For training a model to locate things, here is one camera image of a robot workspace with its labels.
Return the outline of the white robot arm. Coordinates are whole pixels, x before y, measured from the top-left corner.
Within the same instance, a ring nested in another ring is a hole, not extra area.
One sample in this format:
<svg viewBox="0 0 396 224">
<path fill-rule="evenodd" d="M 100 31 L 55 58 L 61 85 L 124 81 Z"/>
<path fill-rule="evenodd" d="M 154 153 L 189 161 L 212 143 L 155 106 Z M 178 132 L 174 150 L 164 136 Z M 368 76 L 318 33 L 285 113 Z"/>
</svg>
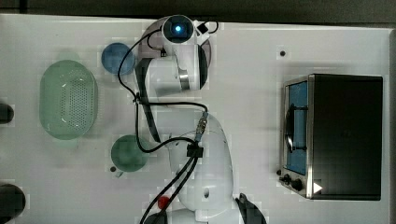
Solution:
<svg viewBox="0 0 396 224">
<path fill-rule="evenodd" d="M 156 149 L 169 152 L 175 174 L 160 192 L 173 191 L 183 207 L 145 211 L 139 224 L 267 224 L 261 210 L 241 193 L 233 196 L 233 165 L 225 133 L 206 105 L 165 102 L 170 94 L 198 91 L 206 83 L 208 64 L 202 45 L 210 37 L 203 22 L 184 15 L 162 21 L 155 31 L 164 57 L 143 58 L 135 68 L 138 103 Z"/>
</svg>

